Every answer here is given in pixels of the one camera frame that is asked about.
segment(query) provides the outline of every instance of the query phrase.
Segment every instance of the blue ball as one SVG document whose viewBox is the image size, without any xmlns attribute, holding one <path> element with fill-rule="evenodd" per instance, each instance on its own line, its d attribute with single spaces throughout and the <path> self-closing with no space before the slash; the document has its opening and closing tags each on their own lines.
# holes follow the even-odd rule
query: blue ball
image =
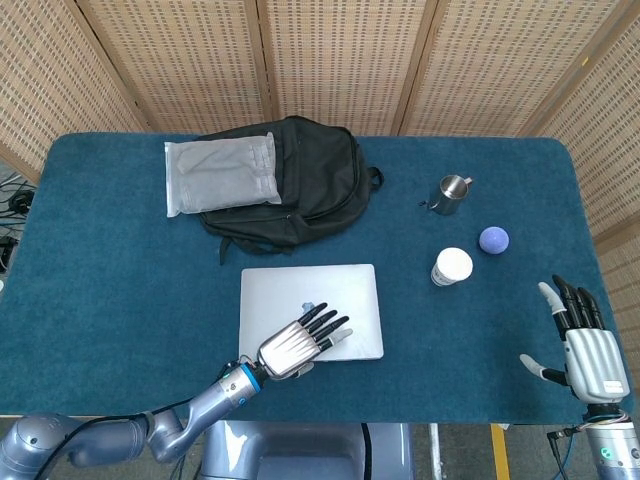
<svg viewBox="0 0 640 480">
<path fill-rule="evenodd" d="M 480 248 L 487 253 L 497 255 L 509 246 L 509 234 L 500 227 L 485 228 L 480 234 Z"/>
</svg>

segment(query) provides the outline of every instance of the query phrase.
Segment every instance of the silver laptop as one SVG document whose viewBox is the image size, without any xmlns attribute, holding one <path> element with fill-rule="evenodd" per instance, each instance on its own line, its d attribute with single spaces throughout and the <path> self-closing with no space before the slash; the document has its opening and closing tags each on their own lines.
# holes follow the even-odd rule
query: silver laptop
<svg viewBox="0 0 640 480">
<path fill-rule="evenodd" d="M 249 268 L 242 271 L 239 355 L 255 358 L 260 344 L 313 305 L 348 315 L 353 334 L 316 360 L 372 360 L 384 354 L 373 265 Z"/>
</svg>

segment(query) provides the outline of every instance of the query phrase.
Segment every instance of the plastic bag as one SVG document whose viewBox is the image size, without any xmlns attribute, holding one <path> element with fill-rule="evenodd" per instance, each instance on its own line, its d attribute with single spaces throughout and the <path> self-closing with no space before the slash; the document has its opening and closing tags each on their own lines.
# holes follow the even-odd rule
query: plastic bag
<svg viewBox="0 0 640 480">
<path fill-rule="evenodd" d="M 165 144 L 167 217 L 222 208 L 280 204 L 271 133 Z"/>
</svg>

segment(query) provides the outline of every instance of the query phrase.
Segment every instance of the white cup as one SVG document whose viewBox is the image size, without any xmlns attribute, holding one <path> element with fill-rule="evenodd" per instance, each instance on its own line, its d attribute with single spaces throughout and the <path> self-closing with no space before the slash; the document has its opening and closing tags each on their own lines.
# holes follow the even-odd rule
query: white cup
<svg viewBox="0 0 640 480">
<path fill-rule="evenodd" d="M 473 260 L 460 248 L 445 248 L 431 269 L 431 280 L 439 287 L 446 287 L 466 280 L 473 271 Z"/>
</svg>

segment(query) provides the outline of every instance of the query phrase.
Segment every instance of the wooden panel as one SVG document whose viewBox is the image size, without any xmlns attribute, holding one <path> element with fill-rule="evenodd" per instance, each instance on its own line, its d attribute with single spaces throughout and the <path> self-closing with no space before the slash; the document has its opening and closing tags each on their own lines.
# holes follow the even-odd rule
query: wooden panel
<svg viewBox="0 0 640 480">
<path fill-rule="evenodd" d="M 281 114 L 392 133 L 426 0 L 263 4 Z"/>
<path fill-rule="evenodd" d="M 32 181 L 63 133 L 146 128 L 64 2 L 0 2 L 0 64 L 0 153 Z"/>
<path fill-rule="evenodd" d="M 627 362 L 640 385 L 640 236 L 600 255 L 600 265 Z"/>
<path fill-rule="evenodd" d="M 515 135 L 617 0 L 451 0 L 401 133 Z"/>
<path fill-rule="evenodd" d="M 156 128 L 213 132 L 265 120 L 255 2 L 249 9 L 243 0 L 78 3 Z"/>
<path fill-rule="evenodd" d="M 571 151 L 593 235 L 640 211 L 640 17 L 542 133 Z"/>
</svg>

